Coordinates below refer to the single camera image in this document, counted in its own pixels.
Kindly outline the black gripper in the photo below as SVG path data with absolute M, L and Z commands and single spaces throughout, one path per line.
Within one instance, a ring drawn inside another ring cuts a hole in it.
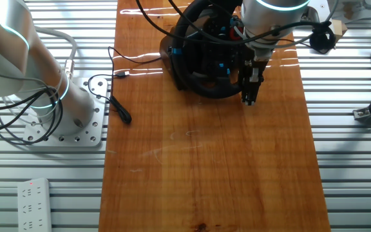
M 241 95 L 244 104 L 253 105 L 256 102 L 260 86 L 264 81 L 263 72 L 268 62 L 268 60 L 256 61 L 254 59 L 243 62 L 240 68 L 239 85 L 242 89 Z

